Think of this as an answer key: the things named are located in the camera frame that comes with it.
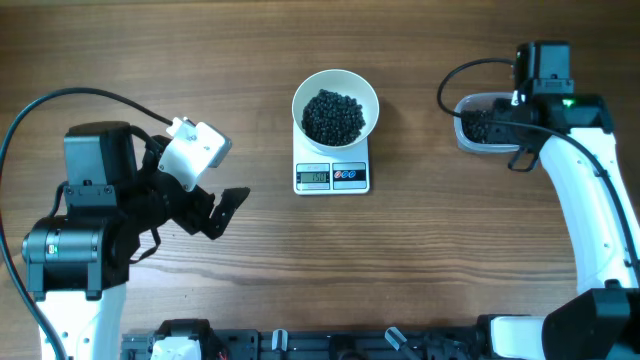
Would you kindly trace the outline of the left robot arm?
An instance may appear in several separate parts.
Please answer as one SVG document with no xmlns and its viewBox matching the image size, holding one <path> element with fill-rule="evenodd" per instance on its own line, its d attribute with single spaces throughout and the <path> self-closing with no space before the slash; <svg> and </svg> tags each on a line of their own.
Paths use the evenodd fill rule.
<svg viewBox="0 0 640 360">
<path fill-rule="evenodd" d="M 64 137 L 65 214 L 39 220 L 23 242 L 27 289 L 72 359 L 115 359 L 131 265 L 140 236 L 173 221 L 190 235 L 220 237 L 248 188 L 220 197 L 198 182 L 232 147 L 214 127 L 176 118 L 166 135 L 127 122 L 74 126 Z"/>
</svg>

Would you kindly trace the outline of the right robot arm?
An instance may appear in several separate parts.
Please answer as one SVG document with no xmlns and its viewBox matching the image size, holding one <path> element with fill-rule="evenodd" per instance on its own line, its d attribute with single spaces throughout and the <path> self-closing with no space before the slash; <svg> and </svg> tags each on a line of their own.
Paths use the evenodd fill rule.
<svg viewBox="0 0 640 360">
<path fill-rule="evenodd" d="M 550 177 L 570 235 L 577 296 L 542 316 L 499 315 L 490 352 L 501 359 L 636 359 L 639 224 L 618 168 L 605 100 L 578 94 L 566 42 L 518 46 L 504 126 L 507 143 L 534 153 Z"/>
</svg>

